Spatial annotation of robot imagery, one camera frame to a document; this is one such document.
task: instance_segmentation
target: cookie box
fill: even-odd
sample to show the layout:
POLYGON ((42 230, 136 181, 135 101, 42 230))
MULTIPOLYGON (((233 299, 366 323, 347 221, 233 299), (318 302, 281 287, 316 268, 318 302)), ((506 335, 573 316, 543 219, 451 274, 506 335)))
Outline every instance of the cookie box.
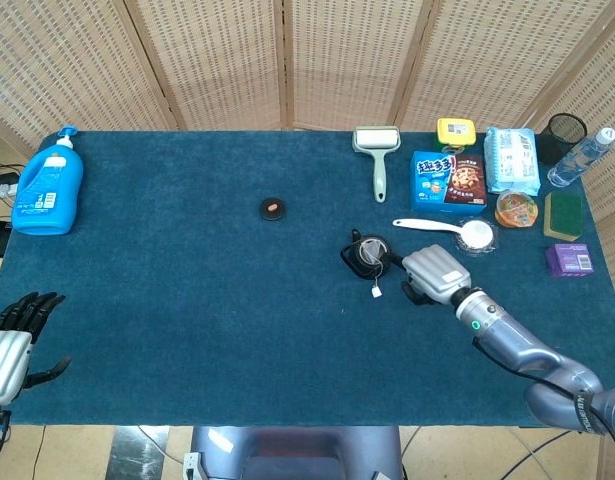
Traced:
POLYGON ((480 155, 414 152, 410 181, 412 210, 473 215, 487 206, 480 155))

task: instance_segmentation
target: lint roller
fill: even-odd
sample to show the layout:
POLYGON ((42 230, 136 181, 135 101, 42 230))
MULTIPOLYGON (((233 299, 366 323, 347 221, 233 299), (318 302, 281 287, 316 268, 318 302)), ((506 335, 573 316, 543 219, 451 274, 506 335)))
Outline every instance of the lint roller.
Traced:
POLYGON ((400 132, 394 126, 356 127, 352 139, 354 152, 366 153, 374 157, 374 198, 378 203, 385 201, 387 195, 387 174, 385 155, 400 147, 400 132))

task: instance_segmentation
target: small round lid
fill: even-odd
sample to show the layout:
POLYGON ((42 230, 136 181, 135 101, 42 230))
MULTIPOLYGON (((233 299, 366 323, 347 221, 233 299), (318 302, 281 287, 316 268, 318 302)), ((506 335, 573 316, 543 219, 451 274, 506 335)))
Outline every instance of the small round lid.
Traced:
POLYGON ((596 134, 596 141, 601 145, 609 145, 615 140, 615 130, 611 127, 601 128, 596 134))

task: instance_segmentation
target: table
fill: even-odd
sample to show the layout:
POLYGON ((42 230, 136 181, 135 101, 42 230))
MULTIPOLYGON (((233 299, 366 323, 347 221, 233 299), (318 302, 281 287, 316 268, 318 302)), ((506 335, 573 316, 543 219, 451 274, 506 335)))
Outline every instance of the table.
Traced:
POLYGON ((67 295, 31 369, 73 363, 16 400, 16 422, 536 424, 527 381, 479 354, 451 308, 414 306, 397 269, 372 298, 339 258, 352 228, 401 255, 445 247, 474 285, 615 387, 615 295, 589 208, 580 241, 595 273, 552 278, 546 181, 538 226, 501 229, 498 250, 475 258, 450 234, 391 226, 412 215, 409 161, 433 134, 402 134, 384 204, 349 132, 82 132, 74 148, 85 176, 72 232, 13 234, 0 272, 0 310, 32 290, 67 295), (280 221, 258 214, 270 196, 286 203, 280 221))

